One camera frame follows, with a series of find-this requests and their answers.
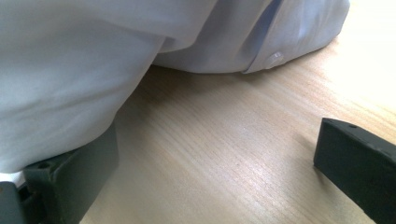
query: wooden surface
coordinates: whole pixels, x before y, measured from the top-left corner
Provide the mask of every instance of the wooden surface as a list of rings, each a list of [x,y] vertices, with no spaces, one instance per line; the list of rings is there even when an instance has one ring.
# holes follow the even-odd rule
[[[270,71],[152,67],[116,118],[121,167],[82,223],[373,223],[312,160],[323,117],[396,144],[393,5],[352,1],[329,47]]]

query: light wood desk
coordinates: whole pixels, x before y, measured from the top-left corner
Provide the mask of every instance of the light wood desk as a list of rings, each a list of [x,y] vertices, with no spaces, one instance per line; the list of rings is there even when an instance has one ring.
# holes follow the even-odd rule
[[[396,144],[392,1],[352,1],[329,47],[270,71],[152,67],[116,118],[121,167],[82,223],[373,223],[313,167],[321,118]]]

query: shirt fabric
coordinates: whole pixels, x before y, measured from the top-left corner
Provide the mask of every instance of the shirt fabric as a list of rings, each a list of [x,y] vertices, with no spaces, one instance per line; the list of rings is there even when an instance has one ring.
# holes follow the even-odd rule
[[[269,69],[329,44],[348,8],[348,0],[3,0],[0,172],[98,137],[151,64]]]

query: wood grain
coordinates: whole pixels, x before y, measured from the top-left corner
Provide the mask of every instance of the wood grain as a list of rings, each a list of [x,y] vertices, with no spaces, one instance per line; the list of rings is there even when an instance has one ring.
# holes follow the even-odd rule
[[[116,117],[121,167],[82,223],[373,223],[313,156],[323,117],[396,144],[393,5],[352,1],[329,47],[270,71],[150,68]]]

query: black plastic object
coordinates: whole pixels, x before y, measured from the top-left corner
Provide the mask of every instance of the black plastic object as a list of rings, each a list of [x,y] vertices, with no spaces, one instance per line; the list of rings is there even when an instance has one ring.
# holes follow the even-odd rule
[[[323,119],[314,164],[376,223],[396,223],[396,146],[354,124]]]
[[[0,223],[78,224],[118,162],[112,125],[84,147],[27,166],[18,193],[0,183]]]

